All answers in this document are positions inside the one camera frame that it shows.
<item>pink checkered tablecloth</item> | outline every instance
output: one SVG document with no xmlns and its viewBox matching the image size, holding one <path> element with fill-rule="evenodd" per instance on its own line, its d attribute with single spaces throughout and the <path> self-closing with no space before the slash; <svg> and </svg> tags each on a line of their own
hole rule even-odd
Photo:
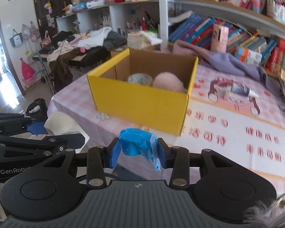
<svg viewBox="0 0 285 228">
<path fill-rule="evenodd" d="M 231 94 L 223 99 L 226 85 L 234 81 L 250 87 L 259 98 Z M 196 153 L 211 148 L 267 178 L 278 193 L 285 192 L 285 113 L 279 109 L 278 100 L 250 78 L 199 65 L 181 136 L 99 113 L 86 76 L 52 97 L 48 115 L 55 110 L 68 114 L 83 128 L 90 136 L 89 147 L 109 145 L 122 129 L 141 128 L 162 137 L 170 146 L 183 146 Z M 156 172 L 143 157 L 122 153 L 118 163 L 146 179 L 168 181 L 172 172 L 171 169 Z M 191 168 L 191 183 L 199 178 L 198 170 Z"/>
</svg>

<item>hanging bag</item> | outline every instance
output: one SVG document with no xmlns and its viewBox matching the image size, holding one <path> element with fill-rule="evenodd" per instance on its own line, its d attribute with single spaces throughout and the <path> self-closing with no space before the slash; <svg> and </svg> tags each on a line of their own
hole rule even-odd
<svg viewBox="0 0 285 228">
<path fill-rule="evenodd" d="M 25 25 L 25 24 L 22 24 L 21 33 L 22 33 L 22 38 L 23 38 L 24 40 L 29 39 L 30 36 L 31 36 L 31 30 L 30 30 L 30 28 L 29 28 L 27 25 Z"/>
<path fill-rule="evenodd" d="M 51 38 L 49 37 L 49 32 L 46 30 L 45 36 L 43 41 L 41 42 L 41 48 L 47 46 L 49 43 L 51 43 Z"/>
<path fill-rule="evenodd" d="M 15 29 L 13 29 L 13 36 L 10 38 L 11 45 L 15 48 L 22 44 L 22 33 L 17 33 Z"/>
<path fill-rule="evenodd" d="M 31 41 L 36 42 L 40 38 L 40 32 L 31 21 Z"/>
<path fill-rule="evenodd" d="M 22 80 L 26 85 L 31 85 L 36 80 L 35 70 L 31 66 L 26 64 L 22 58 L 21 60 L 21 69 L 22 69 Z"/>
</svg>

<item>yellow cardboard box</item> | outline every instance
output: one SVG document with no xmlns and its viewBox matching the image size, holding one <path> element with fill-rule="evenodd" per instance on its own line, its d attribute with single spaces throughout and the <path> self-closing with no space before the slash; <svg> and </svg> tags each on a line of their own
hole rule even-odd
<svg viewBox="0 0 285 228">
<path fill-rule="evenodd" d="M 126 49 L 87 75 L 99 112 L 180 135 L 198 66 L 196 56 Z M 188 90 L 178 93 L 127 83 L 131 74 L 174 73 Z"/>
</svg>

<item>pink yarn ball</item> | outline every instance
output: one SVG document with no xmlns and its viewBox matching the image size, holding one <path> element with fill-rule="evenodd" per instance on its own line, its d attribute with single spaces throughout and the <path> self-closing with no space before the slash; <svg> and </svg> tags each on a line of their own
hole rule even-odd
<svg viewBox="0 0 285 228">
<path fill-rule="evenodd" d="M 153 81 L 153 87 L 173 92 L 186 93 L 184 84 L 175 74 L 163 72 L 158 74 Z"/>
</svg>

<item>black cable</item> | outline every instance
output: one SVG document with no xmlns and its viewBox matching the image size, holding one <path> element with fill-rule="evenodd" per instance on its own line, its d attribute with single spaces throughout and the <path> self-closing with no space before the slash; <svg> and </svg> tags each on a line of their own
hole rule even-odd
<svg viewBox="0 0 285 228">
<path fill-rule="evenodd" d="M 124 179 L 118 177 L 118 176 L 115 176 L 113 174 L 110 174 L 110 173 L 105 173 L 104 176 L 106 177 L 109 177 L 109 178 L 112 178 L 114 180 L 119 180 L 119 181 L 124 181 Z M 82 176 L 79 176 L 79 177 L 76 177 L 76 180 L 78 180 L 78 182 L 81 182 L 83 180 L 86 180 L 87 179 L 87 175 L 82 175 Z"/>
</svg>

